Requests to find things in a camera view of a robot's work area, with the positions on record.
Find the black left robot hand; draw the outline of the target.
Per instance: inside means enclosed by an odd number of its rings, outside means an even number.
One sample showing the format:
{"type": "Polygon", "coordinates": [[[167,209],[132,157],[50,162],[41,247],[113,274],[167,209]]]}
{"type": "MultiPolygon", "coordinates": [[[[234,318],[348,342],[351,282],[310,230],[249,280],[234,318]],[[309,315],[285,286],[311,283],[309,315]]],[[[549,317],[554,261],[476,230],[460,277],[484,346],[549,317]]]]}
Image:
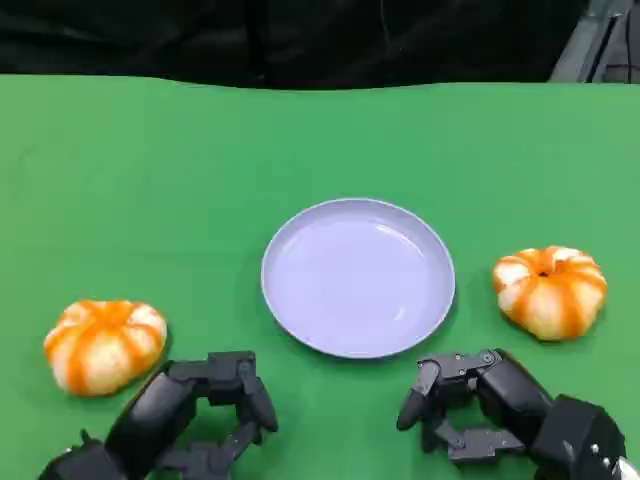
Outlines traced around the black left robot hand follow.
{"type": "Polygon", "coordinates": [[[182,479],[229,479],[242,453],[262,442],[262,432],[278,429],[255,353],[213,352],[205,360],[166,362],[120,414],[105,447],[129,479],[144,479],[154,471],[177,472],[182,479]],[[234,407],[238,426],[220,444],[177,449],[201,398],[212,407],[234,407]]]}

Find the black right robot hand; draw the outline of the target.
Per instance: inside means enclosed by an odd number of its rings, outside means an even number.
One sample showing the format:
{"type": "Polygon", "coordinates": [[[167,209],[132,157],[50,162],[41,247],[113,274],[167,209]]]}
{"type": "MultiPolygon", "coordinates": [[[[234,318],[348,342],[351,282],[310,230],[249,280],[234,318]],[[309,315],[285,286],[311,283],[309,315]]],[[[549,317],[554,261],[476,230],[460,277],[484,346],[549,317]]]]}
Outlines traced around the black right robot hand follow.
{"type": "Polygon", "coordinates": [[[502,454],[527,452],[553,403],[529,371],[503,349],[434,354],[420,359],[417,366],[418,377],[396,427],[406,431],[420,424],[423,451],[444,447],[455,464],[490,462],[502,454]],[[455,429],[447,411],[474,399],[494,426],[455,429]]]}

